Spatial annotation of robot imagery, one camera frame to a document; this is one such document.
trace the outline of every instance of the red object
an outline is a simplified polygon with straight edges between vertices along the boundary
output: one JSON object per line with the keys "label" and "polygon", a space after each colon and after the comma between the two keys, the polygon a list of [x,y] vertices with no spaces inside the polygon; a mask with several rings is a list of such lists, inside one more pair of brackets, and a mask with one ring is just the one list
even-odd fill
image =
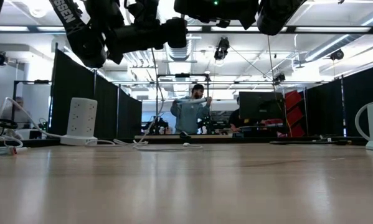
{"label": "red object", "polygon": [[293,137],[302,137],[305,135],[304,129],[301,127],[300,124],[296,125],[291,129],[291,133]]}
{"label": "red object", "polygon": [[287,122],[290,127],[299,121],[303,117],[303,113],[301,112],[299,107],[294,108],[292,111],[287,113]]}
{"label": "red object", "polygon": [[292,107],[294,107],[297,103],[301,101],[301,95],[298,93],[298,91],[291,91],[285,95],[285,105],[286,110],[290,110]]}

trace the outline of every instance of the light blue shirt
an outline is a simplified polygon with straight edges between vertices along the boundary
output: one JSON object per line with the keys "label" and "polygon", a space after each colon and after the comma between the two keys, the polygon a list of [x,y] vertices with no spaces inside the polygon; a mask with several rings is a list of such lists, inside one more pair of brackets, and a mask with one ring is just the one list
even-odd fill
{"label": "light blue shirt", "polygon": [[183,105],[173,105],[171,107],[171,113],[176,117],[176,133],[182,131],[187,134],[197,133],[197,119],[204,118],[210,113],[210,106],[201,103],[196,104],[183,104]]}

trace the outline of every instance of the computer monitor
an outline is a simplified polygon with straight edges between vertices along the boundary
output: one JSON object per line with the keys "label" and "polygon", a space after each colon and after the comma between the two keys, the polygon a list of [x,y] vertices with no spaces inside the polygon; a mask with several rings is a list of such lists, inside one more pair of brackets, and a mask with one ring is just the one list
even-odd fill
{"label": "computer monitor", "polygon": [[239,97],[241,119],[260,121],[284,119],[285,117],[285,106],[281,93],[240,92]]}

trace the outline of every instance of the ceiling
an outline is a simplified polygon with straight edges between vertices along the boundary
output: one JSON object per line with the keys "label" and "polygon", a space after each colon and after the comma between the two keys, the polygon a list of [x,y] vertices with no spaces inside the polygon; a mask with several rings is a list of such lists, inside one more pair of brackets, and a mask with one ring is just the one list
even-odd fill
{"label": "ceiling", "polygon": [[[162,21],[176,16],[171,12],[173,0],[160,0],[159,16]],[[43,9],[46,13],[41,18],[31,15],[31,7]],[[347,0],[343,4],[332,0],[307,1],[302,5],[295,15],[290,19],[289,26],[361,26],[365,21],[373,17],[373,1],[353,1]],[[82,18],[88,21],[88,15],[84,13]],[[52,10],[48,0],[7,0],[4,3],[0,15],[0,26],[61,26],[60,20]],[[194,26],[204,26],[199,21],[194,21]],[[232,21],[231,25],[239,26],[238,21]],[[331,42],[337,35],[332,34],[278,34],[268,37],[263,34],[193,34],[191,39],[192,52],[188,61],[175,63],[168,57],[169,49],[155,50],[154,55],[158,72],[165,73],[210,73],[212,81],[264,81],[271,77],[271,68],[274,67],[275,73],[283,72],[287,81],[330,81],[341,74],[353,73],[353,71],[362,69],[365,66],[373,64],[373,35],[364,35],[363,37],[342,47],[345,54],[344,59],[335,61],[329,59],[319,59],[310,63],[304,63],[304,68],[298,69],[293,64],[293,60],[300,60],[305,53],[312,50],[318,50],[326,42]],[[213,58],[215,46],[221,37],[226,36],[232,49],[224,60],[222,66],[215,65]],[[0,44],[24,44],[38,50],[47,58],[53,58],[52,41],[57,38],[63,38],[64,35],[48,34],[0,34]],[[147,58],[151,60],[151,52],[147,52]],[[10,57],[19,56],[19,53],[9,55]],[[133,55],[138,61],[140,54]],[[113,62],[107,62],[102,72],[109,80],[146,80],[148,68],[130,68],[135,66],[135,61],[123,60],[120,65]],[[301,88],[302,85],[289,85],[289,89]],[[234,89],[272,89],[271,85],[215,85],[218,90],[216,95],[224,95],[224,98],[233,98]],[[174,91],[173,87],[165,87],[167,91]],[[148,94],[149,88],[133,88],[137,95]]]}

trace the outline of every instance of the wooden table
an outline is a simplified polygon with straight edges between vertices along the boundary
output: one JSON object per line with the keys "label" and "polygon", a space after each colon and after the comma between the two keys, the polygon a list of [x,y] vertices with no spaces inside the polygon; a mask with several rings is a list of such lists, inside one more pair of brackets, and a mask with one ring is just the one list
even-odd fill
{"label": "wooden table", "polygon": [[31,149],[0,157],[5,223],[373,224],[373,151],[268,144]]}
{"label": "wooden table", "polygon": [[[135,136],[135,139],[141,139],[143,136]],[[193,139],[231,139],[232,135],[229,134],[193,134],[190,135]],[[147,135],[145,139],[180,139],[178,134],[157,134]]]}

